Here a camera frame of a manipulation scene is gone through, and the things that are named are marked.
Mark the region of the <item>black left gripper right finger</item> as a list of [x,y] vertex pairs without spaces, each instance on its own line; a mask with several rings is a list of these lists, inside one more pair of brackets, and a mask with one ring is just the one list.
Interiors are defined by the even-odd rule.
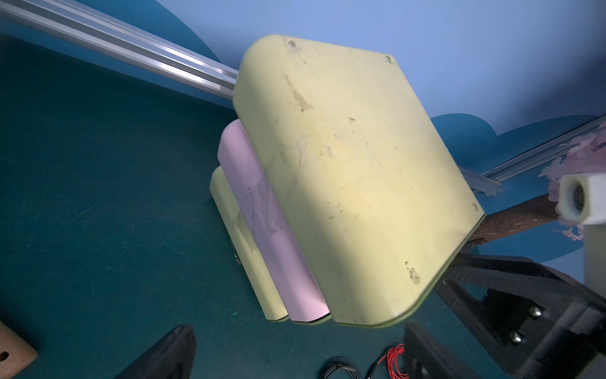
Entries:
[[403,358],[409,378],[479,378],[420,323],[406,323],[403,345],[405,349]]

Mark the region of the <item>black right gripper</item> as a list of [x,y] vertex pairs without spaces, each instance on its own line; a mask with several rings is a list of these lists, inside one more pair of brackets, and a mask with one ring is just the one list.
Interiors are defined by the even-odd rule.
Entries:
[[528,258],[459,254],[434,290],[513,378],[576,378],[605,354],[604,297]]

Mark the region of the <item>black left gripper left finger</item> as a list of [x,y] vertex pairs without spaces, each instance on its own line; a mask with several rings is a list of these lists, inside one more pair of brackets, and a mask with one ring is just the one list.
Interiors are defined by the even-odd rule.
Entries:
[[191,325],[177,325],[116,379],[191,378],[197,340]]

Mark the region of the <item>red wired earphones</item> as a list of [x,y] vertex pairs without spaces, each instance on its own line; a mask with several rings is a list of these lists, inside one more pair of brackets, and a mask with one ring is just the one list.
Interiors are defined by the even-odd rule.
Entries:
[[365,379],[372,379],[381,365],[384,365],[390,379],[409,379],[410,375],[404,364],[404,353],[404,344],[386,347],[368,369]]

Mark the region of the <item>yellow-green drawer cabinet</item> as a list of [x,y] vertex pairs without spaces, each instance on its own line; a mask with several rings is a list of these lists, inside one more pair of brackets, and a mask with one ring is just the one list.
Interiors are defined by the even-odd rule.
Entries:
[[233,105],[210,191],[266,319],[410,317],[484,210],[395,58],[265,36]]

